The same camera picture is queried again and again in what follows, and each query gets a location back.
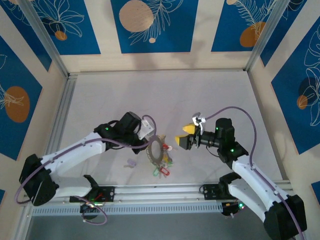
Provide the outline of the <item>large metal keyring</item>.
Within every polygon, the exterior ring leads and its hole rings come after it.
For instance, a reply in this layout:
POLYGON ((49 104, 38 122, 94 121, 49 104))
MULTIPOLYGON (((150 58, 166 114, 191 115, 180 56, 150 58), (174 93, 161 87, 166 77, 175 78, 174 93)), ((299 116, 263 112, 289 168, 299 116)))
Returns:
POLYGON ((146 148, 146 154, 151 164, 154 166, 160 166, 164 153, 164 143, 166 136, 165 135, 156 135, 151 141, 148 147, 146 148))

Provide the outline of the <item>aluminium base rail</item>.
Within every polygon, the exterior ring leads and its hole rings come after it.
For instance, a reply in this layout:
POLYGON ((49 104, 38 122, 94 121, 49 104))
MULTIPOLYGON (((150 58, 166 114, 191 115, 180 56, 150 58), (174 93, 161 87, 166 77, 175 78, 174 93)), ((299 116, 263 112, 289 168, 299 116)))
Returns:
POLYGON ((16 194, 19 195, 22 190, 26 191, 28 200, 34 206, 42 206, 52 200, 65 199, 69 203, 79 203, 86 208, 101 207, 107 203, 173 203, 181 201, 222 201, 237 202, 244 201, 246 203, 253 202, 260 205, 269 206, 273 202, 280 203, 282 200, 289 198, 289 193, 282 189, 283 186, 289 187, 287 182, 278 182, 272 188, 264 186, 257 192, 243 179, 233 180, 228 184, 229 193, 235 199, 222 200, 205 200, 204 195, 200 193, 202 185, 126 185, 111 186, 101 185, 102 187, 114 187, 114 198, 112 202, 70 202, 71 196, 83 200, 82 192, 75 188, 67 190, 67 192, 59 193, 57 189, 45 190, 29 190, 26 185, 20 185, 16 194))

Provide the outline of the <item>aluminium frame post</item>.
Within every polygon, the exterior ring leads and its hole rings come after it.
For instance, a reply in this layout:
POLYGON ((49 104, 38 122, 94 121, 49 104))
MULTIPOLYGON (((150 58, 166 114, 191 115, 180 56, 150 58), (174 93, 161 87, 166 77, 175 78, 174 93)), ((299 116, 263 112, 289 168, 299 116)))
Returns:
POLYGON ((276 0, 274 9, 271 11, 268 20, 260 34, 253 50, 251 51, 250 57, 245 64, 244 71, 249 72, 255 65, 256 60, 260 57, 262 51, 266 47, 272 33, 278 25, 283 13, 285 12, 290 0, 276 0))
POLYGON ((10 240, 26 240, 32 215, 33 206, 31 204, 19 207, 17 220, 13 227, 13 232, 10 240))
POLYGON ((31 2, 29 0, 17 0, 17 2, 44 49, 55 63, 60 73, 66 80, 68 80, 69 72, 60 57, 59 51, 57 50, 54 42, 52 41, 31 2))

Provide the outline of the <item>aluminium side rail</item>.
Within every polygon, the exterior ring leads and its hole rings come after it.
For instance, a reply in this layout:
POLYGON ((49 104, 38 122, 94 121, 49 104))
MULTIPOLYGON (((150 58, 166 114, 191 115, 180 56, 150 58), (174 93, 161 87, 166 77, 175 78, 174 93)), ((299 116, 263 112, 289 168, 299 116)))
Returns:
POLYGON ((77 75, 70 75, 64 85, 60 102, 54 117, 52 131, 44 152, 46 155, 54 153, 60 149, 70 105, 76 87, 76 80, 77 75))

